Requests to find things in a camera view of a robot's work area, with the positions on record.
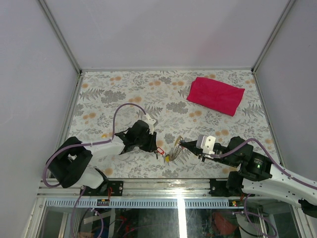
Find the metal key organiser with rings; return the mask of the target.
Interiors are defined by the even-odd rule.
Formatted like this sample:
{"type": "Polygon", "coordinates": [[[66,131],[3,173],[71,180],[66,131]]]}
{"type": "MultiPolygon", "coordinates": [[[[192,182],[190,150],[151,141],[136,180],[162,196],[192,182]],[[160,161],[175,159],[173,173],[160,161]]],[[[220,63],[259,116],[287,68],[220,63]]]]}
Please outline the metal key organiser with rings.
{"type": "Polygon", "coordinates": [[[183,150],[183,147],[181,146],[180,142],[183,140],[182,136],[178,136],[174,146],[172,147],[172,149],[165,155],[164,161],[166,163],[170,163],[173,162],[174,160],[177,159],[177,157],[180,155],[180,153],[183,150]]]}

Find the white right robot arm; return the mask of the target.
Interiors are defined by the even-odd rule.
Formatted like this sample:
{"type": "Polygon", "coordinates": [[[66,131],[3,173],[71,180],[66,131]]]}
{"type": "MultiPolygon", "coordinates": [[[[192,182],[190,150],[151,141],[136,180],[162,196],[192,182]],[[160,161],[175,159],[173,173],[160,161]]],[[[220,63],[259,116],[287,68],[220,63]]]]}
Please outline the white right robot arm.
{"type": "Polygon", "coordinates": [[[251,142],[257,140],[236,136],[227,146],[222,146],[215,137],[200,135],[195,141],[181,140],[179,144],[202,162],[211,160],[235,169],[225,180],[210,179],[211,196],[260,195],[298,207],[304,214],[315,218],[316,181],[284,168],[267,151],[264,154],[255,152],[251,142]]]}

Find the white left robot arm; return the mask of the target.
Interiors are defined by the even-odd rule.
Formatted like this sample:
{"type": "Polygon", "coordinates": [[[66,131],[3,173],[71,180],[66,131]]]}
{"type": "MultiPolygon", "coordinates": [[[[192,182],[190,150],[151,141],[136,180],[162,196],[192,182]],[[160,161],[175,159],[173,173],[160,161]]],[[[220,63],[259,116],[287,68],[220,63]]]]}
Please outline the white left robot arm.
{"type": "Polygon", "coordinates": [[[48,159],[45,170],[49,170],[63,188],[75,184],[85,186],[85,196],[103,196],[114,188],[99,169],[89,168],[92,159],[122,155],[138,147],[145,152],[156,152],[154,119],[138,120],[132,127],[114,134],[109,141],[83,143],[77,137],[68,138],[48,159]]]}

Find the pink folded cloth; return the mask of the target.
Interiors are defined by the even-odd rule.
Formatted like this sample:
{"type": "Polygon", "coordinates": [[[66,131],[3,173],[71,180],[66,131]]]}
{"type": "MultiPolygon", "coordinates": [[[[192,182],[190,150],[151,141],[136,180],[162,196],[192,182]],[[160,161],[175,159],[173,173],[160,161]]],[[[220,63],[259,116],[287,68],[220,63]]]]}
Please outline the pink folded cloth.
{"type": "Polygon", "coordinates": [[[220,113],[234,116],[240,105],[245,89],[229,84],[197,77],[191,84],[187,100],[220,113]]]}

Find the aluminium mounting rail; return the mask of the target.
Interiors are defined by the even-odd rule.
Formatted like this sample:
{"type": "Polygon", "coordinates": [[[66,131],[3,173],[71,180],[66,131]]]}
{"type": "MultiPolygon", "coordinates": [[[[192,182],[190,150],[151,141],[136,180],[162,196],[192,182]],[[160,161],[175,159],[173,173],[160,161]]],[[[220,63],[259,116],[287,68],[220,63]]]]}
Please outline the aluminium mounting rail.
{"type": "MultiPolygon", "coordinates": [[[[209,179],[145,179],[145,178],[111,178],[111,181],[123,182],[123,198],[207,198],[211,190],[209,179]]],[[[282,188],[267,181],[246,181],[246,192],[262,195],[265,198],[279,199],[295,196],[293,188],[282,188]]],[[[80,194],[80,185],[69,188],[61,186],[48,188],[40,182],[37,198],[76,198],[80,194]]]]}

